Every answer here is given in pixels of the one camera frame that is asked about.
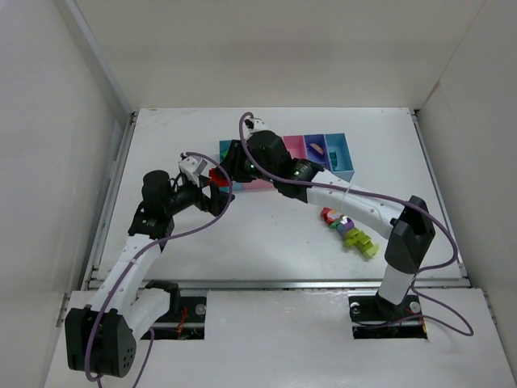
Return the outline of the red flower duplo brick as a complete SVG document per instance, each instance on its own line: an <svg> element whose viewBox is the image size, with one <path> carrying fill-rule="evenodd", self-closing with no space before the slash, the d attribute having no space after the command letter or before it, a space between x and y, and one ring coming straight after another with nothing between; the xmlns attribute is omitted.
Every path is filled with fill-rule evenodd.
<svg viewBox="0 0 517 388"><path fill-rule="evenodd" d="M330 208L323 208L320 213L323 221L328 225L332 225L335 222L340 222L345 215L343 213L337 212Z"/></svg>

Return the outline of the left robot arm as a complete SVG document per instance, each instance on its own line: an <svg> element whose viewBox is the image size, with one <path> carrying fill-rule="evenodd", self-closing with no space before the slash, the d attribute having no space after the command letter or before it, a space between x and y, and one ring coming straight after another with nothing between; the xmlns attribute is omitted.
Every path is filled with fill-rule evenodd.
<svg viewBox="0 0 517 388"><path fill-rule="evenodd" d="M178 286L153 281L140 291L151 265L173 239L174 216L191 206L219 219L234 196L223 192L228 174L213 168L208 175L180 173L176 185L167 172L143 178L142 200L134 213L120 257L95 295L65 317L65 344L70 369L95 381L102 376L124 377L137 350L137 341L177 302Z"/></svg>

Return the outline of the purple flower duplo brick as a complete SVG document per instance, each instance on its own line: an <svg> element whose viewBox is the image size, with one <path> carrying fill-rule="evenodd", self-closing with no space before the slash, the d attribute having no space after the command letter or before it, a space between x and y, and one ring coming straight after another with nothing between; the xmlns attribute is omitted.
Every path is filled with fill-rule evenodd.
<svg viewBox="0 0 517 388"><path fill-rule="evenodd" d="M354 228L355 228L355 224L349 217L343 218L335 226L335 229L338 231L338 233L341 236L344 236L345 234L347 234L350 230L352 230Z"/></svg>

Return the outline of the red duplo roof brick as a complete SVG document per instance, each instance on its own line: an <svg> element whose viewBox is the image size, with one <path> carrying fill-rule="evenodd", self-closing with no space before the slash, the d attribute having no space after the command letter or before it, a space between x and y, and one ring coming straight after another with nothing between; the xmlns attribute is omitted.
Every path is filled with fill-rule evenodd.
<svg viewBox="0 0 517 388"><path fill-rule="evenodd" d="M228 188L231 185L231 181L227 180L225 175L217 167L211 169L208 176L210 181L215 183L219 188Z"/></svg>

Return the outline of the teal frog duplo brick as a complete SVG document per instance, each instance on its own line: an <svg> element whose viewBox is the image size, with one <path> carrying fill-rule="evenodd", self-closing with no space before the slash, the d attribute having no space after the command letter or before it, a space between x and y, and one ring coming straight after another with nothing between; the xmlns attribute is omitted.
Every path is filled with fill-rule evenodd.
<svg viewBox="0 0 517 388"><path fill-rule="evenodd" d="M338 167L338 155L334 151L330 151L328 153L330 165L333 169Z"/></svg>

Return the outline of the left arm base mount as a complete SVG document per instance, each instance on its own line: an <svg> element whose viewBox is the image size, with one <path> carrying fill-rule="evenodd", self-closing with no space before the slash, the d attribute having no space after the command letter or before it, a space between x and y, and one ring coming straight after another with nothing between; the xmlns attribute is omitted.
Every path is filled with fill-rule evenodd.
<svg viewBox="0 0 517 388"><path fill-rule="evenodd" d="M153 324L156 340L203 340L207 312L207 296L182 291L171 280L151 280L137 294L148 289L165 291L170 299L169 310Z"/></svg>

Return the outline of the lime green duplo stack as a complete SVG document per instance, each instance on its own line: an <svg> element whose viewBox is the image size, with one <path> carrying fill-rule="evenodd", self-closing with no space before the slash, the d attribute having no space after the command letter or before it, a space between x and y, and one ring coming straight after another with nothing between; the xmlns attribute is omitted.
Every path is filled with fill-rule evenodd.
<svg viewBox="0 0 517 388"><path fill-rule="evenodd" d="M344 234L344 246L355 247L363 257L371 259L379 251L380 246L362 230L353 228Z"/></svg>

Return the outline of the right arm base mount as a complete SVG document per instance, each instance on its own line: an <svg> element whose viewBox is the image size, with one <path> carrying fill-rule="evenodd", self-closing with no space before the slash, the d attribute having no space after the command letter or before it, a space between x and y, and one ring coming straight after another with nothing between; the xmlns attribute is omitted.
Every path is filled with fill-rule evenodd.
<svg viewBox="0 0 517 388"><path fill-rule="evenodd" d="M399 305L378 295L353 295L348 302L355 340L427 339L416 295L406 295Z"/></svg>

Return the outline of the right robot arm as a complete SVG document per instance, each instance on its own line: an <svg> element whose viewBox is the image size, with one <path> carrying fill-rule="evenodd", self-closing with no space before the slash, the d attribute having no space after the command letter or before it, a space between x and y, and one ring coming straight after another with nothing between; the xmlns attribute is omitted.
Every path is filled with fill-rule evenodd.
<svg viewBox="0 0 517 388"><path fill-rule="evenodd" d="M288 198L339 211L375 230L387 241L387 267L377 294L395 306L404 301L435 237L424 200L361 194L322 164L291 156L282 138L269 130L252 133L245 142L231 141L221 165L237 183L268 181Z"/></svg>

